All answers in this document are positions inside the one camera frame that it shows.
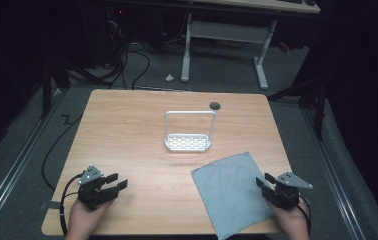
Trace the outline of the white rack with perforated base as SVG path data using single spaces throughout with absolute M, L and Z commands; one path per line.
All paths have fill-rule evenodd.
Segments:
M 171 133 L 169 130 L 170 118 L 172 116 L 200 116 L 201 118 L 209 116 L 211 118 L 209 130 L 207 133 L 200 132 L 178 132 Z M 212 142 L 212 133 L 216 119 L 216 112 L 206 111 L 167 111 L 164 113 L 165 123 L 165 140 L 164 144 L 172 152 L 205 152 Z

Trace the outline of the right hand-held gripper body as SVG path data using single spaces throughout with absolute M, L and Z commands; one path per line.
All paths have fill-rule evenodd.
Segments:
M 283 173 L 275 177 L 276 183 L 271 189 L 272 196 L 269 201 L 278 208 L 289 210 L 299 203 L 299 189 L 312 190 L 313 185 L 306 182 L 292 172 Z

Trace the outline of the dark computer tower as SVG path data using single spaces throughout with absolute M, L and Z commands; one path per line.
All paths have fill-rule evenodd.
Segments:
M 124 8 L 105 8 L 108 36 L 112 47 L 112 63 L 117 65 L 128 47 L 129 21 Z

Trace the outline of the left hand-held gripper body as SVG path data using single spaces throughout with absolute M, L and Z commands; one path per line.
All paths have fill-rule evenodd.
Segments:
M 80 178 L 78 200 L 88 209 L 95 210 L 98 205 L 111 201 L 103 197 L 105 189 L 102 189 L 102 186 L 106 184 L 105 178 L 104 174 L 93 165 L 90 165 Z

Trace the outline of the black metal stand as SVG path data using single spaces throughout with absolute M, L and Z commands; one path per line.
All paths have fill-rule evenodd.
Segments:
M 71 86 L 66 68 L 62 61 L 55 55 L 48 55 L 46 62 L 42 67 L 42 114 L 41 119 L 44 119 L 51 110 L 52 105 L 52 82 L 55 82 L 59 89 L 68 90 Z
M 276 101 L 284 96 L 299 93 L 298 106 L 301 109 L 315 108 L 315 117 L 313 119 L 313 131 L 316 137 L 322 141 L 323 119 L 325 117 L 324 108 L 326 102 L 328 81 L 313 79 L 301 83 L 296 83 L 291 87 L 278 91 L 267 97 L 269 101 Z

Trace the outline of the metal floor rail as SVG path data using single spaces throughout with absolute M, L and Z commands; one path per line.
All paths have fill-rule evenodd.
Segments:
M 66 94 L 66 90 L 55 90 L 50 95 L 51 107 L 43 115 L 43 91 L 37 90 L 7 128 L 7 133 L 0 142 L 0 211 L 31 159 L 53 111 Z
M 319 139 L 315 132 L 312 114 L 309 110 L 305 109 L 301 109 L 300 112 L 303 116 L 303 119 L 306 121 L 309 132 L 312 135 L 312 138 L 314 139 L 315 145 L 318 149 L 322 168 L 324 169 L 329 187 L 332 191 L 333 197 L 336 201 L 337 207 L 345 223 L 345 226 L 349 232 L 351 240 L 365 240 L 364 232 L 359 224 L 351 201 L 346 195 L 342 182 L 331 162 L 331 158 L 326 149 L 326 146 L 324 142 Z

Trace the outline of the person's left hand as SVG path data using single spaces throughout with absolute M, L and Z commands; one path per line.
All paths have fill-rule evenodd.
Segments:
M 76 200 L 70 210 L 65 240 L 89 240 L 113 203 L 114 200 L 108 201 L 91 211 L 80 200 Z

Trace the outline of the person's right hand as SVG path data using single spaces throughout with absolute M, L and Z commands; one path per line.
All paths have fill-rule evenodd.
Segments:
M 279 227 L 289 240 L 310 240 L 307 220 L 298 208 L 284 210 L 269 201 L 266 203 L 274 212 Z

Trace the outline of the white-legged desk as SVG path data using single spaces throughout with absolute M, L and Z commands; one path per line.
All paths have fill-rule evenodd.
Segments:
M 321 9 L 314 0 L 187 0 L 188 7 L 236 7 L 241 10 L 261 10 L 266 13 L 319 14 Z M 234 41 L 261 44 L 258 56 L 253 58 L 258 82 L 262 90 L 268 89 L 263 61 L 277 25 L 277 18 L 272 17 L 266 27 L 241 24 L 219 23 L 217 20 L 193 20 L 192 13 L 187 14 L 185 52 L 182 61 L 181 81 L 190 78 L 191 40 L 193 38 Z

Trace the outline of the grey cloth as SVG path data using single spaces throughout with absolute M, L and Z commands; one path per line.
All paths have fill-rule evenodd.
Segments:
M 263 174 L 249 152 L 213 161 L 191 175 L 218 240 L 273 216 L 256 184 Z

